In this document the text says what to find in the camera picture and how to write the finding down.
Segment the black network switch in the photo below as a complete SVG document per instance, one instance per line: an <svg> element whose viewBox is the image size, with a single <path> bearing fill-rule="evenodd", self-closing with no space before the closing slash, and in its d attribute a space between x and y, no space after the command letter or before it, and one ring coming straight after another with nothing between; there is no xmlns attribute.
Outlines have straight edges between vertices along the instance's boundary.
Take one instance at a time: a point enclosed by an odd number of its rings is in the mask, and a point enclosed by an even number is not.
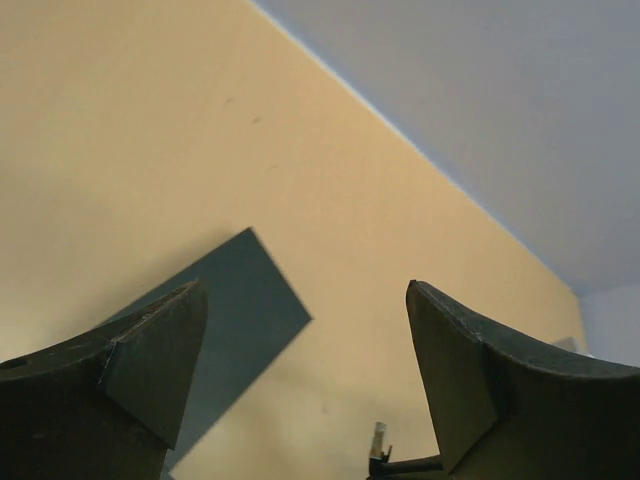
<svg viewBox="0 0 640 480"><path fill-rule="evenodd" d="M207 326L181 431L162 478L204 437L310 322L311 315L252 228L117 312L130 314L188 281L208 298Z"/></svg>

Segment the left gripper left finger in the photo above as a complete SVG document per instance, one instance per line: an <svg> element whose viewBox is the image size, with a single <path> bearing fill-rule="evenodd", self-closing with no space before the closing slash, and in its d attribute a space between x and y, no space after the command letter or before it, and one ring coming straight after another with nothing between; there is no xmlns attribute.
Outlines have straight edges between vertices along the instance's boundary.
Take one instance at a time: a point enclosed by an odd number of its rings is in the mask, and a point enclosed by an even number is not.
<svg viewBox="0 0 640 480"><path fill-rule="evenodd" d="M4 479L159 479L207 322L191 281L126 316L1 364Z"/></svg>

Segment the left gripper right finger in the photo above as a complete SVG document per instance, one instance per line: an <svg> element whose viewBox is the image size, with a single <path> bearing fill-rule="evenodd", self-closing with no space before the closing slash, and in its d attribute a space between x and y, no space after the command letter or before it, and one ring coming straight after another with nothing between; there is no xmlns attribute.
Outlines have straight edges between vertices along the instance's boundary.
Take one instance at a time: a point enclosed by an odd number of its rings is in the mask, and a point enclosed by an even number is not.
<svg viewBox="0 0 640 480"><path fill-rule="evenodd" d="M451 478L638 477L637 368L536 340L422 281L406 306Z"/></svg>

